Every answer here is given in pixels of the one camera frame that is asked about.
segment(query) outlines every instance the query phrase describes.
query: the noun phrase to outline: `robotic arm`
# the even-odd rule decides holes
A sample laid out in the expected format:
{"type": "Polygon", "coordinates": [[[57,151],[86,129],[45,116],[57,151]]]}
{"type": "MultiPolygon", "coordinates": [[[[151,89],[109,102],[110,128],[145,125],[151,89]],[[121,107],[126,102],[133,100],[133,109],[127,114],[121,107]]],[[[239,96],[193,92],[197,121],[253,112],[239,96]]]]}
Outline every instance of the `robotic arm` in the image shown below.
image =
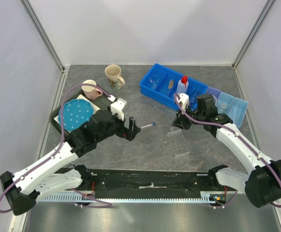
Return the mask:
{"type": "Polygon", "coordinates": [[[244,192],[249,201],[258,208],[281,198],[281,185],[270,170],[272,169],[281,181],[281,160],[273,161],[266,156],[240,133],[227,115],[218,114],[212,95],[199,95],[198,107],[194,111],[191,111],[188,105],[189,97],[186,94],[180,94],[176,98],[176,101],[179,98],[179,105],[188,117],[179,110],[172,125],[188,130],[192,124],[203,122],[201,124],[204,129],[224,143],[247,170],[247,174],[241,173],[226,165],[210,169],[209,176],[213,185],[229,186],[244,192]]]}
{"type": "Polygon", "coordinates": [[[129,118],[129,128],[124,126],[125,117],[122,112],[126,101],[119,98],[110,105],[109,110],[98,110],[88,122],[70,132],[60,151],[54,156],[54,150],[43,156],[29,167],[14,174],[5,172],[0,176],[3,191],[13,182],[17,182],[6,194],[14,215],[20,215],[30,210],[36,202],[56,192],[70,188],[77,188],[86,183],[90,185],[94,177],[83,165],[71,171],[50,176],[61,167],[75,161],[97,147],[97,143],[117,135],[132,141],[140,128],[136,126],[135,119],[129,118]],[[32,170],[26,177],[23,175],[32,170]]]}

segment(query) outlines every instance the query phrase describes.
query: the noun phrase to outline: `red bottle cap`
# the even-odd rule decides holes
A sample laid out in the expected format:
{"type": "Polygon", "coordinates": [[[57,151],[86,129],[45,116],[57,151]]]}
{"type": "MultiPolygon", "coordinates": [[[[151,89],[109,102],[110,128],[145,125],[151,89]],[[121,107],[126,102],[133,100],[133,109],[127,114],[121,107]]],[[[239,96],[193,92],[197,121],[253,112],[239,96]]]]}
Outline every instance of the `red bottle cap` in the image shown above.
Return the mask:
{"type": "Polygon", "coordinates": [[[188,82],[188,77],[187,77],[187,76],[183,76],[183,77],[181,78],[181,83],[184,84],[184,87],[185,87],[185,88],[187,88],[187,86],[186,86],[187,82],[188,82]]]}

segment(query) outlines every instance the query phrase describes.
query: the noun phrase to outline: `gray table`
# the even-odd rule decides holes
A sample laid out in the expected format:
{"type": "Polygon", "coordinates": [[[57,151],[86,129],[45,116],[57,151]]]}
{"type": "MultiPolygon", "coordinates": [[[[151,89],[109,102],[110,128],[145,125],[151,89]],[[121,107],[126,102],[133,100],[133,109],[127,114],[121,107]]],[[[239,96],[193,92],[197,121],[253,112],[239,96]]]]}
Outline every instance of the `gray table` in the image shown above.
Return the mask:
{"type": "MultiPolygon", "coordinates": [[[[123,65],[122,76],[126,85],[118,91],[113,90],[104,74],[106,65],[71,66],[65,83],[63,95],[72,86],[84,80],[93,79],[97,84],[116,97],[127,101],[124,109],[126,117],[133,116],[137,125],[155,122],[156,126],[144,129],[129,142],[116,136],[98,144],[97,148],[78,159],[75,164],[84,164],[87,168],[101,169],[136,169],[167,171],[207,172],[220,164],[245,171],[232,152],[217,139],[213,138],[201,125],[193,125],[183,131],[191,154],[185,158],[175,158],[167,137],[175,111],[140,93],[139,82],[149,71],[147,65],[123,65]]],[[[222,90],[235,97],[240,97],[239,88],[232,67],[211,66],[169,66],[211,87],[222,90]]],[[[240,128],[241,132],[252,141],[247,120],[240,128]]],[[[47,141],[46,152],[59,142],[59,133],[53,128],[47,141]]]]}
{"type": "MultiPolygon", "coordinates": [[[[228,148],[214,139],[202,126],[184,131],[191,154],[175,158],[167,138],[175,111],[140,94],[139,82],[151,66],[122,66],[126,85],[114,91],[104,76],[105,65],[71,66],[63,94],[86,79],[94,79],[111,94],[127,100],[126,117],[133,116],[138,125],[155,122],[129,142],[116,136],[98,144],[97,148],[75,164],[87,168],[136,169],[168,171],[208,171],[220,164],[244,171],[228,148]]],[[[170,66],[211,87],[236,97],[239,89],[231,67],[170,66]]],[[[241,132],[252,141],[246,119],[241,132]]],[[[59,142],[59,134],[51,130],[46,152],[59,142]]],[[[224,210],[213,210],[200,204],[114,204],[112,209],[80,209],[64,203],[38,203],[29,213],[23,232],[279,232],[274,208],[261,209],[239,195],[224,210]]]]}

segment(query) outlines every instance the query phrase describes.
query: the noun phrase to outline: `pink mug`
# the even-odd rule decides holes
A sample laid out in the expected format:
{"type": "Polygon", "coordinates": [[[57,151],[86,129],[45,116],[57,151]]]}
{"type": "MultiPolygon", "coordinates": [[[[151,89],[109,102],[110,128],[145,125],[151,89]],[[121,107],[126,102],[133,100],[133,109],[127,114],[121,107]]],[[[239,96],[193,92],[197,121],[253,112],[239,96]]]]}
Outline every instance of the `pink mug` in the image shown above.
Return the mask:
{"type": "MultiPolygon", "coordinates": [[[[97,85],[94,80],[86,80],[83,82],[83,84],[92,84],[92,85],[97,85]]],[[[90,100],[95,100],[99,96],[103,95],[103,92],[97,88],[94,88],[92,86],[82,86],[82,90],[85,93],[86,97],[90,100]]]]}

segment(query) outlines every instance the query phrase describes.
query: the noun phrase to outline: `marble table surface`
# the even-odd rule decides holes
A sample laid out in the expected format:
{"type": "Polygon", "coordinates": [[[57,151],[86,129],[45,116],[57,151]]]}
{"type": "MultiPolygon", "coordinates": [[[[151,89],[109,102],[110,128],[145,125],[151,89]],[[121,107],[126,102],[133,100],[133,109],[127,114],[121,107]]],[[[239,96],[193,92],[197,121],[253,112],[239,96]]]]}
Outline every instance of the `marble table surface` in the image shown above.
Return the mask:
{"type": "MultiPolygon", "coordinates": [[[[99,143],[95,150],[73,162],[74,164],[84,164],[87,168],[97,169],[198,172],[207,172],[210,168],[225,164],[235,170],[245,171],[235,155],[205,131],[201,125],[192,125],[190,130],[183,131],[191,153],[184,158],[175,158],[167,137],[167,133],[171,131],[170,124],[175,118],[175,111],[140,93],[139,83],[151,66],[121,65],[126,85],[117,91],[111,88],[105,77],[105,67],[106,65],[72,65],[65,82],[63,95],[72,86],[82,83],[84,80],[93,79],[109,93],[127,101],[124,109],[126,118],[133,116],[138,126],[152,122],[155,122],[156,125],[143,129],[132,142],[112,136],[99,143]]],[[[240,98],[237,81],[230,66],[169,67],[208,86],[240,98]]],[[[252,141],[246,118],[240,131],[252,141]]],[[[59,138],[59,133],[51,128],[46,153],[58,144],[59,138]]]]}

